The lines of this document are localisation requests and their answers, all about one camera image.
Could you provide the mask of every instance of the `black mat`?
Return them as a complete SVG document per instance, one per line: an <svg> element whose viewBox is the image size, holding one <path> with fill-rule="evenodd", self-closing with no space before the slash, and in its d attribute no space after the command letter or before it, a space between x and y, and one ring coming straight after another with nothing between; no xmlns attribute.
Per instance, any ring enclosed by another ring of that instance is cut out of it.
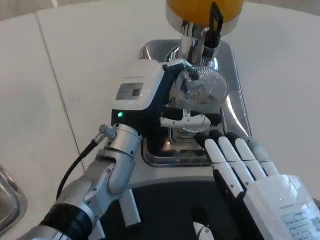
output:
<svg viewBox="0 0 320 240"><path fill-rule="evenodd" d="M209 224L215 240L238 230L214 182L174 182L133 190L141 223L125 227L118 201L101 218L108 240L195 240L193 221Z"/></svg>

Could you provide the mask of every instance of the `black cable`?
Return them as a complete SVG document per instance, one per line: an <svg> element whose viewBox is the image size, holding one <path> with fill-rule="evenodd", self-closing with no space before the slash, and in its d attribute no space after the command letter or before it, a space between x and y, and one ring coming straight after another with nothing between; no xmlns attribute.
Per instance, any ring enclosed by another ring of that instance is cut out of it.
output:
<svg viewBox="0 0 320 240"><path fill-rule="evenodd" d="M66 184L66 181L68 179L68 177L70 176L71 172L75 169L75 167L78 165L78 163L81 162L82 159L84 159L96 146L98 145L98 143L95 142L94 139L91 140L91 142L89 143L88 146L86 146L86 148L80 153L80 155L77 157L77 159L72 163L72 165L69 167L69 169L66 171L66 173L64 174L58 190L56 191L56 200L60 197L60 194L64 188L64 185Z"/></svg>

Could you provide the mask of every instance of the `black handle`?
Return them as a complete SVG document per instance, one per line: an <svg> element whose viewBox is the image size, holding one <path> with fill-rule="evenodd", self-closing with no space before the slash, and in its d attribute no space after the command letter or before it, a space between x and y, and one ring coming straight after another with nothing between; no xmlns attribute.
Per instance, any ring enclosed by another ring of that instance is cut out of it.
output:
<svg viewBox="0 0 320 240"><path fill-rule="evenodd" d="M208 48L216 48L220 43L220 32L224 16L222 15L217 3L214 1L210 7L209 30L206 33L204 45Z"/></svg>

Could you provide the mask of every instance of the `robot finger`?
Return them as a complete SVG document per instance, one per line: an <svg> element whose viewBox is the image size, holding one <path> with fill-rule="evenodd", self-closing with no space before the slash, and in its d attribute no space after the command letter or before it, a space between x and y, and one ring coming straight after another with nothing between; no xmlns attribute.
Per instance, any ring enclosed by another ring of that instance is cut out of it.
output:
<svg viewBox="0 0 320 240"><path fill-rule="evenodd" d="M249 188L255 180L230 141L217 130L210 131L209 136L218 144L226 161L240 180L242 187L245 189Z"/></svg>
<svg viewBox="0 0 320 240"><path fill-rule="evenodd" d="M260 163L256 160L254 154L251 152L245 140L242 138L236 137L232 133L227 133L226 137L231 140L234 148L238 152L240 158L252 174L255 180L266 178L267 175L263 170Z"/></svg>
<svg viewBox="0 0 320 240"><path fill-rule="evenodd" d="M261 144L250 137L247 139L247 145L268 176L279 175L275 164L271 161L269 154Z"/></svg>
<svg viewBox="0 0 320 240"><path fill-rule="evenodd" d="M215 141L204 133L197 133L193 138L205 149L208 158L211 160L214 167L213 176L217 185L220 185L221 188L227 187L235 198L244 192L241 183Z"/></svg>

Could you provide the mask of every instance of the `robotic arm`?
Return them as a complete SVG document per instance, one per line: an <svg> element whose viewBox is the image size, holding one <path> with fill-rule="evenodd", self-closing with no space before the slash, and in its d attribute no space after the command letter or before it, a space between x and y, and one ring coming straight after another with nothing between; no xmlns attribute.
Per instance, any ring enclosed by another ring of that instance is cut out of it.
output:
<svg viewBox="0 0 320 240"><path fill-rule="evenodd" d="M19 240L87 240L109 205L127 190L144 137L161 126L192 126L204 131L221 122L219 115L193 112L186 118L182 109L164 107L174 80L187 66L190 64L185 60L165 64L138 60L128 70L112 106L112 128L102 125L89 148L92 150L107 137L105 146L83 176L63 190L62 185L61 194L58 191L44 219Z"/></svg>

